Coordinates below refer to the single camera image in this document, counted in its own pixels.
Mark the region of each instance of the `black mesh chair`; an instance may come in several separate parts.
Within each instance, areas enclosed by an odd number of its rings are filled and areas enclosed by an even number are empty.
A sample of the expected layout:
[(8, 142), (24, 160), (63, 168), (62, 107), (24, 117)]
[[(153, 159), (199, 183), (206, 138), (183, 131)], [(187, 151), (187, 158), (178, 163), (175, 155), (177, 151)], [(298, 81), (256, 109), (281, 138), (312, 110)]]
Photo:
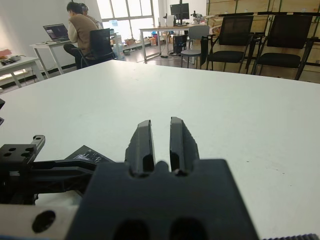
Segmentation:
[(83, 55), (80, 48), (78, 50), (82, 56), (81, 64), (84, 62), (86, 66), (116, 59), (110, 42), (110, 28), (90, 32), (90, 52), (86, 55)]
[[(219, 37), (214, 42), (212, 37), (210, 39), (211, 50), (207, 57), (207, 70), (209, 62), (211, 62), (212, 70), (214, 69), (214, 62), (224, 63), (223, 71), (225, 71), (226, 63), (240, 63), (238, 71), (240, 73), (248, 45), (253, 37), (250, 32), (253, 19), (253, 16), (226, 16), (223, 18)], [(220, 45), (245, 46), (245, 50), (213, 52), (214, 45), (218, 40)]]
[[(307, 62), (313, 41), (307, 42), (307, 37), (312, 22), (311, 15), (276, 15), (270, 33), (261, 46), (257, 54), (256, 61), (251, 74), (255, 75), (258, 65), (261, 65), (260, 73), (264, 65), (283, 68), (298, 69), (295, 80), (299, 80), (301, 73)], [(303, 49), (307, 43), (303, 57), (294, 54), (269, 52), (264, 53), (264, 46), (268, 47)]]

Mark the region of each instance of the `white wall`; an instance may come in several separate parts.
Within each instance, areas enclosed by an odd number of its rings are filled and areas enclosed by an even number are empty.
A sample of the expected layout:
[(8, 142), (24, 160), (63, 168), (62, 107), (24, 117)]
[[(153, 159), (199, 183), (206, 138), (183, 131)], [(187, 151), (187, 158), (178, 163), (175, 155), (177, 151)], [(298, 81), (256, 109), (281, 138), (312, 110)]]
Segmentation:
[[(48, 41), (43, 26), (63, 23), (68, 28), (68, 0), (0, 0), (0, 48), (15, 55), (35, 57), (31, 44)], [(47, 69), (57, 66), (49, 51), (39, 50)], [(73, 64), (74, 57), (62, 47), (55, 48), (62, 66)]]

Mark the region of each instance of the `gray chair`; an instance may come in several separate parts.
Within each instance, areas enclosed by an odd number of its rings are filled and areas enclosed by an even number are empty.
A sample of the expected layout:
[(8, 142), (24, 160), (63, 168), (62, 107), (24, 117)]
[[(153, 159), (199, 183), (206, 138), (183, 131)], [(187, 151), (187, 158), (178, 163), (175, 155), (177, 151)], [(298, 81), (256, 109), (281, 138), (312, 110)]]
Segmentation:
[(201, 57), (201, 50), (190, 49), (191, 42), (193, 40), (201, 40), (202, 37), (207, 37), (209, 35), (209, 26), (192, 26), (189, 28), (189, 47), (187, 50), (181, 52), (181, 68), (183, 67), (184, 57), (188, 57), (187, 68), (189, 68), (190, 57)]

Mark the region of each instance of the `window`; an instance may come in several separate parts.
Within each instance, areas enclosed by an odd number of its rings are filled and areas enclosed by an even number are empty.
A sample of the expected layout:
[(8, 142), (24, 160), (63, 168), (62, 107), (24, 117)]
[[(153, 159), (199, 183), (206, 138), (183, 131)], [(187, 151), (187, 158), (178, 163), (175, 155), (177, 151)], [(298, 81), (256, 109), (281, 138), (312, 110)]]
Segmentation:
[[(131, 20), (131, 28), (133, 38), (140, 40), (140, 29), (151, 29), (154, 27), (154, 21), (152, 18), (141, 18)], [(144, 32), (144, 37), (152, 37), (151, 32)]]
[(112, 10), (110, 6), (110, 2), (107, 0), (96, 0), (98, 3), (100, 15), (102, 19), (110, 19), (112, 18)]
[(126, 0), (111, 0), (115, 18), (128, 17)]
[[(155, 26), (152, 2), (157, 0), (97, 0), (104, 28), (112, 28), (122, 40), (140, 40), (140, 29)], [(109, 21), (117, 20), (117, 26)]]
[(130, 17), (142, 16), (140, 0), (128, 0)]
[(140, 0), (141, 1), (141, 9), (143, 16), (150, 16), (151, 12), (151, 2), (149, 0)]

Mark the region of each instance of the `office chair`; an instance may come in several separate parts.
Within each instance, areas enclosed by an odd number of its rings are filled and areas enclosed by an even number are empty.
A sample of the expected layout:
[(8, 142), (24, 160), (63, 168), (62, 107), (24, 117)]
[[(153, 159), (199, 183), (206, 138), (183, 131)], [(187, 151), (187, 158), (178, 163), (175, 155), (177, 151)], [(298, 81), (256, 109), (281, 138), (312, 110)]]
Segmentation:
[(209, 26), (192, 26), (189, 28), (189, 47), (187, 50), (181, 52), (181, 68), (183, 67), (184, 57), (188, 57), (187, 68), (189, 68), (190, 57), (196, 57), (196, 63), (198, 65), (197, 57), (201, 57), (201, 50), (190, 49), (193, 40), (201, 40), (202, 37), (207, 37), (209, 35)]
[(80, 48), (77, 49), (87, 67), (116, 59), (110, 43), (110, 28), (90, 32), (90, 52), (86, 55), (82, 53)]
[[(215, 41), (212, 37), (210, 38), (211, 50), (207, 56), (207, 70), (209, 62), (211, 62), (212, 70), (214, 69), (214, 62), (224, 63), (223, 71), (225, 71), (226, 63), (240, 63), (238, 71), (240, 73), (248, 45), (253, 38), (253, 34), (250, 32), (253, 19), (253, 16), (226, 16), (223, 18), (220, 35)], [(245, 46), (245, 50), (213, 52), (214, 45), (218, 40), (220, 45)]]
[[(264, 65), (294, 68), (298, 69), (295, 80), (299, 80), (306, 65), (313, 43), (317, 39), (316, 37), (307, 39), (311, 22), (311, 15), (274, 16), (270, 33), (265, 37), (261, 49), (257, 54), (251, 74), (256, 74), (258, 65), (261, 65), (259, 75), (261, 74)], [(302, 59), (298, 55), (287, 53), (270, 52), (262, 55), (266, 42), (268, 47), (303, 49), (305, 43), (306, 47)]]

